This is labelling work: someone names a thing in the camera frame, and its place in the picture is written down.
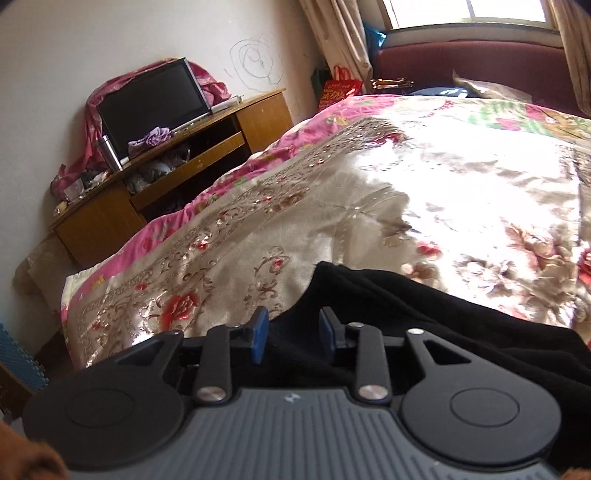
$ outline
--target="blue mat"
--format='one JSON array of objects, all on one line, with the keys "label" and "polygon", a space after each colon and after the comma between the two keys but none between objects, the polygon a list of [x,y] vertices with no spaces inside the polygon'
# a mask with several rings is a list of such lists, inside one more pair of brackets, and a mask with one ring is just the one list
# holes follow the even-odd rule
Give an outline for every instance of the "blue mat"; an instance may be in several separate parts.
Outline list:
[{"label": "blue mat", "polygon": [[0,323],[0,362],[34,392],[48,383],[40,365],[26,353]]}]

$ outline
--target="purple cloth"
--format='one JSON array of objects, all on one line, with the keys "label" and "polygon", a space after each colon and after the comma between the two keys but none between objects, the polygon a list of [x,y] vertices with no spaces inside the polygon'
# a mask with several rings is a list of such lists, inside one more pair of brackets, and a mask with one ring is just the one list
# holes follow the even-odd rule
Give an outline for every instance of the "purple cloth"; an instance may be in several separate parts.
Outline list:
[{"label": "purple cloth", "polygon": [[140,153],[149,150],[152,147],[166,142],[173,135],[167,127],[156,127],[148,135],[140,140],[134,140],[127,144],[127,152],[130,158],[137,157]]}]

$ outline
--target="wooden tv stand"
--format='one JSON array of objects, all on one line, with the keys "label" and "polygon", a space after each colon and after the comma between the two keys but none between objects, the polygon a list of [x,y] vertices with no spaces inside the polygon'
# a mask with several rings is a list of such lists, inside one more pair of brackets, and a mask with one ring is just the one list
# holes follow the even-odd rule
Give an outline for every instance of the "wooden tv stand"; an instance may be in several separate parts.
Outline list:
[{"label": "wooden tv stand", "polygon": [[[245,100],[205,117],[172,139],[131,160],[87,196],[70,205],[50,225],[72,257],[90,268],[116,253],[171,195],[190,201],[226,171],[264,150],[293,126],[283,90]],[[187,143],[191,159],[130,195],[124,181],[138,167]]]}]

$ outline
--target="television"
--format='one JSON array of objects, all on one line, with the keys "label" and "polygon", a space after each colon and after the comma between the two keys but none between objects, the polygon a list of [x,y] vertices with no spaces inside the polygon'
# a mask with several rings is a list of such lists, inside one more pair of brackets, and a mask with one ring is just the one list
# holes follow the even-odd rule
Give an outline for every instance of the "television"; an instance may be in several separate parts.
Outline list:
[{"label": "television", "polygon": [[140,140],[153,128],[174,130],[211,113],[187,59],[138,75],[106,95],[97,109],[103,135],[109,137],[119,159],[127,157],[129,142]]}]

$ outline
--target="thermos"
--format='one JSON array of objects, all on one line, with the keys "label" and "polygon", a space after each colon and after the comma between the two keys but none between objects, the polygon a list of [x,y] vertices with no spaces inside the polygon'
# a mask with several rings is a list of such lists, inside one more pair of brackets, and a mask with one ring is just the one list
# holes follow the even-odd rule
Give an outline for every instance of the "thermos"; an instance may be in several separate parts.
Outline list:
[{"label": "thermos", "polygon": [[121,162],[119,161],[119,158],[117,158],[117,153],[115,153],[115,149],[113,148],[113,144],[107,135],[103,135],[102,139],[98,141],[98,147],[113,173],[123,170]]}]

